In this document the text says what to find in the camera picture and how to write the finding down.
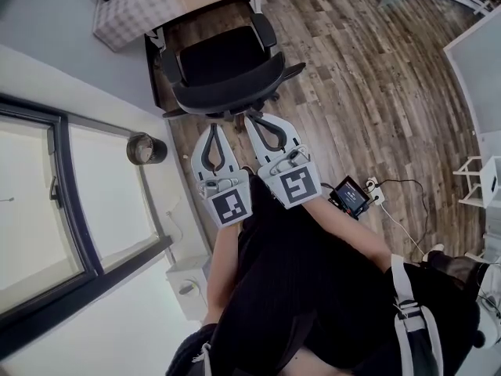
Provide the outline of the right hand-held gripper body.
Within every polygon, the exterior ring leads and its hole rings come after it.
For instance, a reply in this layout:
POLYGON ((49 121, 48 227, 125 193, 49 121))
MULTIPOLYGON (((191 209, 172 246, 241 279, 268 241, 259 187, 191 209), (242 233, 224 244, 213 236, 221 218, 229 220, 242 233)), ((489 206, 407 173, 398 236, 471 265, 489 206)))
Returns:
POLYGON ((318 169, 304 144, 261 166, 258 176, 285 209, 306 203, 322 193, 318 169))

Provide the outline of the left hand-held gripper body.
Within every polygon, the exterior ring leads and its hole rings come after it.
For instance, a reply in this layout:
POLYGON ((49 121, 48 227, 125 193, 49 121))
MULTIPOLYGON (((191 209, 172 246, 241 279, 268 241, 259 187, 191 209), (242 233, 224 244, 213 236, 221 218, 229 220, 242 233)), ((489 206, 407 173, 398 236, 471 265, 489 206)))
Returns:
POLYGON ((246 170, 240 169, 197 183, 204 207, 219 229, 241 222, 253 214, 249 176, 246 170))

